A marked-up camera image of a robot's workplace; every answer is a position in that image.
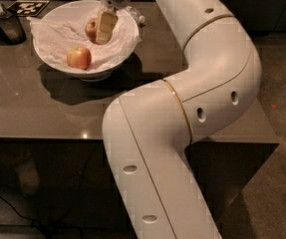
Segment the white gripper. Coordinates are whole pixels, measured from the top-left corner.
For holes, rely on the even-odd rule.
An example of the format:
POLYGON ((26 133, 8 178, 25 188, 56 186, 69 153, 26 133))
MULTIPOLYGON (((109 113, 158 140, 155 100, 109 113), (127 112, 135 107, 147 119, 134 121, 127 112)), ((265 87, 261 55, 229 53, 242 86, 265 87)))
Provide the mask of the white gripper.
POLYGON ((119 17, 116 9, 125 8, 131 0, 101 0, 101 2, 107 7, 99 9, 96 42, 104 45, 109 42, 118 23, 119 17))

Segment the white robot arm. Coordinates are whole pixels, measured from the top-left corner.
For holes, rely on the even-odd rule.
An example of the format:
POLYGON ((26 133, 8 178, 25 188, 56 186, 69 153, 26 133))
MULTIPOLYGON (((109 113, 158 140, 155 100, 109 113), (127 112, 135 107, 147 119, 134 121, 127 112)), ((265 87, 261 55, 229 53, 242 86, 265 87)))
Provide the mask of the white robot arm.
POLYGON ((138 239, 221 239, 184 150, 248 110, 260 59, 219 0, 155 1, 187 67, 111 102, 106 155, 138 239))

